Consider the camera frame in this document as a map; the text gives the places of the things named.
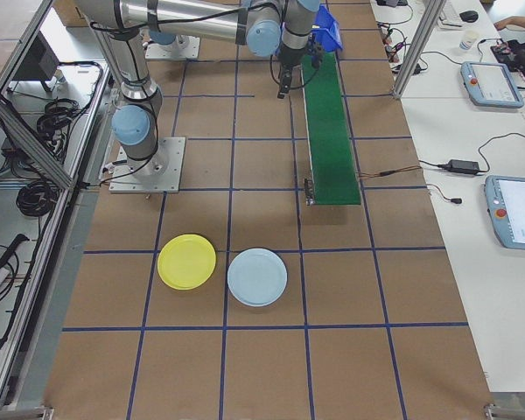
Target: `green conveyor belt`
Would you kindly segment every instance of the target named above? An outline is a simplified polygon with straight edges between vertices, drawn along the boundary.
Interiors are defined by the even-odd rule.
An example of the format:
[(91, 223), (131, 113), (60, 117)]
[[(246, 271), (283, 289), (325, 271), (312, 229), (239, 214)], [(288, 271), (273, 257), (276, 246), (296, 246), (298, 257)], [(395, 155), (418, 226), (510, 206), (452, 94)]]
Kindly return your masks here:
[[(303, 61), (304, 80), (314, 74), (311, 59)], [(304, 88), (314, 204), (360, 204), (353, 148), (340, 91), (336, 59), (326, 53), (321, 68)]]

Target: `power adapter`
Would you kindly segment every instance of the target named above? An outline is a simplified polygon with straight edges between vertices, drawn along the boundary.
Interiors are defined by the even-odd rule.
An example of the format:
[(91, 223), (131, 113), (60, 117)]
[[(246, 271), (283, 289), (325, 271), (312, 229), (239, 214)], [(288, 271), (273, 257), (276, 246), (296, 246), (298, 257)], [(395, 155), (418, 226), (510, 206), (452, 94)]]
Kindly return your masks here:
[[(399, 64), (398, 66), (391, 67), (391, 72), (393, 74), (399, 74), (401, 72), (401, 66), (402, 64)], [(416, 76), (417, 74), (420, 74), (424, 68), (421, 68), (419, 64), (416, 63), (416, 67), (414, 67), (414, 72), (412, 72), (413, 76)]]
[(446, 164), (439, 164), (437, 167), (448, 172), (462, 173), (465, 175), (477, 175), (481, 172), (479, 163), (472, 160), (452, 159)]

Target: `black cable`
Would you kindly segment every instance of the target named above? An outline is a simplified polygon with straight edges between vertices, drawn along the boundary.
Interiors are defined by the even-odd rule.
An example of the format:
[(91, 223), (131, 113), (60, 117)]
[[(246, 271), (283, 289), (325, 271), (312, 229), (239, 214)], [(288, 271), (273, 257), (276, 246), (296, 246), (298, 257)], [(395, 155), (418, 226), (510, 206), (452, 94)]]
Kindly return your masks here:
[(18, 272), (14, 270), (14, 268), (9, 262), (6, 263), (6, 267), (8, 267), (10, 272), (10, 281), (6, 284), (6, 287), (0, 290), (0, 303), (2, 303), (4, 299), (6, 299), (6, 297), (10, 294), (11, 290), (14, 287), (14, 281), (16, 279), (16, 276), (18, 275)]
[(439, 164), (431, 164), (430, 162), (426, 162), (425, 160), (419, 160), (418, 162), (424, 165), (435, 166), (437, 168), (439, 167)]
[(484, 59), (484, 53), (483, 53), (482, 50), (480, 49), (480, 44), (484, 44), (484, 43), (487, 42), (487, 41), (494, 41), (494, 40), (496, 40), (496, 41), (500, 41), (501, 38), (484, 38), (484, 39), (481, 39), (481, 40), (477, 43), (477, 45), (476, 45), (476, 49), (479, 50), (479, 53), (480, 53), (480, 60), (479, 60), (480, 63), (481, 63), (482, 60)]
[(110, 163), (105, 164), (103, 166), (103, 168), (101, 169), (101, 173), (109, 172), (109, 169), (110, 169), (111, 165), (113, 167), (115, 167), (115, 166), (124, 165), (124, 164), (127, 164), (127, 163), (128, 163), (127, 159), (121, 159), (121, 160), (116, 160), (114, 162), (110, 162)]
[(502, 136), (494, 136), (494, 137), (491, 137), (489, 138), (486, 142), (484, 142), (478, 149), (477, 149), (477, 152), (482, 156), (482, 159), (484, 159), (484, 162), (486, 163), (486, 167), (487, 169), (485, 171), (480, 171), (480, 172), (484, 172), (484, 173), (487, 173), (487, 172), (490, 172), (490, 164), (488, 163), (488, 160), (486, 159), (486, 157), (482, 154), (482, 151), (481, 149), (485, 146), (487, 146), (490, 142), (492, 142), (493, 140), (496, 140), (496, 139), (499, 139), (499, 138), (504, 138), (504, 137), (509, 137), (509, 136), (519, 136), (519, 137), (523, 137), (525, 138), (525, 135), (521, 134), (521, 133), (507, 133), (507, 134), (504, 134)]
[[(19, 114), (18, 110), (13, 106), (13, 104), (8, 101), (8, 99), (6, 99), (5, 96), (3, 96), (1, 93), (0, 93), (0, 102), (6, 106), (6, 108), (8, 108), (8, 110), (11, 112), (12, 116), (14, 118), (16, 118), (18, 120), (18, 122), (20, 124), (22, 124), (28, 131), (31, 132), (31, 134), (33, 135), (33, 137), (35, 138), (36, 141), (41, 142), (41, 138), (39, 136), (39, 134), (35, 131), (35, 129), (33, 129), (28, 123), (26, 120), (24, 120), (24, 118)], [(15, 147), (14, 143), (12, 142), (11, 140), (11, 133), (8, 131), (5, 123), (4, 123), (4, 120), (2, 120), (2, 118), (0, 118), (0, 121), (2, 122), (2, 125), (3, 125), (3, 130), (4, 132), (6, 133), (6, 137), (8, 138), (8, 140), (10, 141), (10, 144), (12, 145), (12, 147)]]
[(9, 94), (18, 94), (22, 96), (28, 96), (30, 98), (40, 99), (41, 101), (45, 101), (45, 102), (52, 102), (56, 100), (56, 99), (43, 98), (42, 96), (37, 96), (35, 94), (27, 94), (26, 92), (20, 92), (19, 90), (11, 89), (9, 87), (6, 89), (6, 92), (8, 92)]
[(414, 164), (412, 166), (405, 166), (403, 168), (392, 169), (389, 171), (381, 171), (381, 172), (376, 172), (376, 173), (356, 172), (356, 174), (360, 177), (360, 179), (366, 180), (366, 179), (373, 179), (373, 178), (383, 178), (389, 175), (393, 175), (395, 173), (419, 171), (421, 169), (423, 169), (422, 166)]
[(407, 4), (408, 8), (410, 9), (410, 17), (406, 20), (403, 20), (401, 22), (377, 22), (381, 25), (402, 25), (406, 24), (407, 22), (410, 22), (412, 18), (414, 17), (414, 9), (412, 9), (412, 6), (410, 4)]
[[(271, 55), (270, 56), (270, 59), (269, 59), (269, 65), (270, 65), (270, 76), (272, 77), (272, 80), (278, 85), (280, 86), (280, 80), (277, 79), (276, 75), (274, 74), (274, 67), (272, 66), (274, 62), (274, 59), (273, 59), (273, 56)], [(315, 76), (317, 75), (317, 73), (319, 72), (319, 69), (320, 67), (316, 68), (315, 71), (313, 72), (313, 74), (309, 77), (309, 79), (307, 79), (303, 84), (299, 85), (299, 86), (295, 86), (295, 87), (290, 87), (290, 90), (299, 90), (299, 89), (303, 89), (305, 88), (307, 85), (309, 85), (312, 80), (315, 78)]]
[(49, 179), (41, 178), (19, 190), (16, 206), (25, 216), (41, 217), (54, 209), (58, 199), (56, 185)]
[(14, 326), (16, 316), (18, 315), (19, 308), (21, 307), (21, 304), (22, 304), (22, 299), (25, 294), (25, 289), (30, 279), (32, 278), (33, 268), (35, 267), (35, 263), (37, 262), (37, 253), (39, 252), (41, 242), (43, 241), (43, 237), (45, 236), (44, 233), (52, 217), (53, 217), (53, 212), (50, 212), (46, 218), (46, 222), (45, 222), (45, 225), (43, 226), (43, 230), (39, 231), (38, 239), (35, 242), (35, 248), (33, 249), (33, 252), (31, 254), (31, 260), (30, 260), (31, 262), (29, 264), (29, 267), (27, 268), (24, 279), (22, 280), (21, 284), (19, 285), (17, 289), (16, 300), (14, 302), (12, 310), (10, 311), (10, 320), (8, 321), (8, 325), (6, 326), (3, 336), (0, 338), (0, 350), (2, 350), (2, 348), (8, 341), (8, 338), (10, 337), (11, 329)]
[(3, 160), (2, 166), (0, 166), (0, 174), (8, 171), (10, 169), (10, 160), (8, 158)]
[(423, 59), (422, 57), (420, 57), (420, 61), (422, 61), (426, 65), (426, 67), (423, 68), (420, 73), (428, 71), (428, 69), (430, 68), (430, 65), (428, 64), (428, 62), (425, 59)]
[(401, 34), (402, 42), (404, 43), (404, 45), (402, 45), (402, 47), (404, 46), (404, 47), (406, 48), (406, 45), (407, 45), (407, 44), (406, 44), (406, 40), (407, 40), (408, 37), (407, 37), (406, 35), (404, 35), (403, 31), (401, 31), (401, 30), (398, 29), (398, 28), (389, 28), (389, 29), (392, 30), (392, 31), (395, 31), (395, 32), (398, 32), (398, 33)]
[(16, 178), (20, 178), (20, 179), (29, 179), (30, 181), (33, 181), (35, 179), (41, 179), (40, 175), (38, 174), (37, 177), (27, 177), (25, 175), (21, 175), (18, 170), (16, 169), (19, 168), (21, 169), (22, 171), (26, 171), (26, 172), (32, 172), (32, 173), (37, 173), (35, 172), (32, 168), (28, 168), (28, 167), (23, 167), (21, 166), (21, 159), (19, 157), (15, 157), (13, 162), (11, 163), (10, 165), (10, 171), (11, 173), (16, 177)]
[(282, 22), (284, 22), (286, 20), (286, 15), (288, 14), (288, 6), (289, 5), (290, 5), (290, 0), (285, 0), (284, 5), (283, 5), (283, 9), (282, 9), (282, 16), (280, 17)]
[[(41, 124), (49, 123), (48, 140), (49, 148), (52, 149), (54, 156), (62, 163), (66, 160), (68, 153), (68, 146), (70, 139), (74, 133), (74, 128), (77, 122), (83, 117), (91, 106), (99, 87), (99, 82), (103, 77), (103, 67), (96, 61), (69, 61), (60, 62), (59, 66), (78, 66), (78, 67), (96, 67), (99, 70), (97, 79), (94, 82), (94, 87), (89, 96), (89, 101), (80, 108), (80, 104), (72, 99), (61, 98), (48, 103), (45, 106), (45, 115), (49, 118), (42, 117)], [(59, 138), (53, 138), (54, 134), (60, 131)]]
[(454, 59), (452, 59), (451, 57), (449, 57), (449, 56), (447, 56), (447, 55), (445, 55), (445, 54), (443, 54), (442, 52), (439, 52), (439, 51), (424, 51), (424, 52), (422, 52), (422, 54), (439, 54), (439, 55), (441, 55), (443, 57), (446, 57), (451, 63), (456, 64), (457, 66), (462, 66), (463, 65), (463, 63), (459, 63), (459, 62), (455, 61)]
[(146, 160), (143, 164), (141, 164), (140, 166), (138, 166), (138, 168), (135, 170), (135, 171), (130, 171), (129, 173), (124, 173), (123, 175), (117, 175), (116, 177), (111, 177), (111, 178), (106, 178), (106, 179), (103, 179), (98, 186), (102, 186), (103, 184), (107, 183), (107, 182), (110, 182), (114, 179), (119, 179), (119, 178), (124, 178), (124, 177), (128, 177), (129, 175), (134, 175), (135, 173), (137, 173), (138, 171), (142, 170), (150, 161), (151, 159), (153, 158), (153, 155), (151, 155), (150, 157), (148, 157), (148, 160)]
[(461, 204), (463, 202), (463, 199), (457, 197), (457, 198), (454, 198), (454, 199), (450, 199), (449, 197), (446, 197), (445, 194), (441, 191), (441, 188), (439, 188), (439, 186), (437, 186), (436, 184), (426, 184), (427, 186), (433, 186), (438, 192), (439, 194), (443, 197), (443, 199), (445, 201), (448, 201), (450, 203), (454, 203), (454, 204)]

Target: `table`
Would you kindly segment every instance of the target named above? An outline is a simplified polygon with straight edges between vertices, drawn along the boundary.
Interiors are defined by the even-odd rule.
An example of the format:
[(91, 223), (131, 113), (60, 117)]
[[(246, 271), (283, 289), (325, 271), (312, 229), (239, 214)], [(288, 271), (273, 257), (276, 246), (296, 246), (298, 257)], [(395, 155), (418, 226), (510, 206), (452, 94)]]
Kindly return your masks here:
[[(452, 0), (457, 11), (474, 9), (479, 20), (467, 28), (480, 38), (498, 36), (480, 3)], [(415, 16), (398, 25), (405, 35), (417, 27), (424, 7), (410, 0)], [(378, 20), (395, 22), (409, 15), (408, 8), (374, 6)], [(454, 60), (478, 60), (474, 47), (461, 52), (462, 31), (435, 28), (426, 51), (440, 51)], [(481, 45), (485, 61), (494, 62), (489, 42)], [(476, 160), (477, 148), (488, 138), (517, 131), (525, 135), (525, 106), (517, 110), (479, 108), (468, 99), (459, 66), (435, 54), (424, 55), (429, 70), (413, 76), (402, 105), (418, 156), (432, 163), (451, 158)], [(485, 149), (491, 174), (525, 177), (525, 140), (511, 136)], [(525, 251), (503, 248), (486, 214), (484, 177), (464, 177), (425, 170), (428, 183), (463, 204), (447, 204), (437, 192), (431, 199), (451, 260), (480, 361), (492, 392), (525, 392)]]

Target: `keyboard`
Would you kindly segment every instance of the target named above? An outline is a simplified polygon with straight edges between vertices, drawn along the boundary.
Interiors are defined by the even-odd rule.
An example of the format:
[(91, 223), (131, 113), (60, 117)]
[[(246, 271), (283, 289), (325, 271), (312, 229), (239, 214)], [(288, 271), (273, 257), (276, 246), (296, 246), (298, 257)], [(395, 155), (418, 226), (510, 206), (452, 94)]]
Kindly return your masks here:
[[(422, 0), (424, 5), (428, 5), (429, 1)], [(463, 21), (455, 10), (452, 4), (452, 0), (447, 0), (442, 12), (439, 14), (439, 20), (437, 24), (444, 29), (461, 29), (463, 27)]]

